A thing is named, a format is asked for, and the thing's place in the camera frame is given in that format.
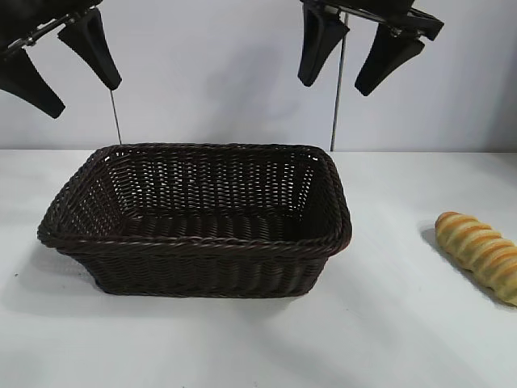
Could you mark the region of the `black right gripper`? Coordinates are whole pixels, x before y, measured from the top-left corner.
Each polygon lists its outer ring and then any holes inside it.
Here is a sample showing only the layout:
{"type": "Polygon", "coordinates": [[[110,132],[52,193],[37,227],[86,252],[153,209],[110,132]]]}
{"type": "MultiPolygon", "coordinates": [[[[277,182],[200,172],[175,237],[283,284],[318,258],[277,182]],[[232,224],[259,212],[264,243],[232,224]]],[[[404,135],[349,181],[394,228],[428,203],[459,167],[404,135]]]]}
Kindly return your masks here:
{"type": "Polygon", "coordinates": [[[340,13],[377,22],[375,39],[356,80],[355,88],[369,96],[394,70],[419,55],[424,36],[435,40],[444,22],[413,8],[414,1],[322,0],[302,1],[304,38],[298,78],[312,86],[334,48],[350,31],[340,13]]]}

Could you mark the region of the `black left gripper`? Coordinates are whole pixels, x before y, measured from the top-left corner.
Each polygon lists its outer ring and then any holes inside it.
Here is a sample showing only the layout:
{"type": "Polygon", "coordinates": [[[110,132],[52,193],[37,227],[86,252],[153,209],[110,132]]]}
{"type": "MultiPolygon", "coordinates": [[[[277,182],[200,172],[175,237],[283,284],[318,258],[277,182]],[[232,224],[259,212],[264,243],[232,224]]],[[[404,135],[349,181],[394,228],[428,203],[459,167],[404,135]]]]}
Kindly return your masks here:
{"type": "Polygon", "coordinates": [[[64,25],[57,36],[109,89],[122,78],[108,48],[98,1],[2,1],[1,89],[56,119],[65,105],[33,65],[23,47],[64,25]]]}

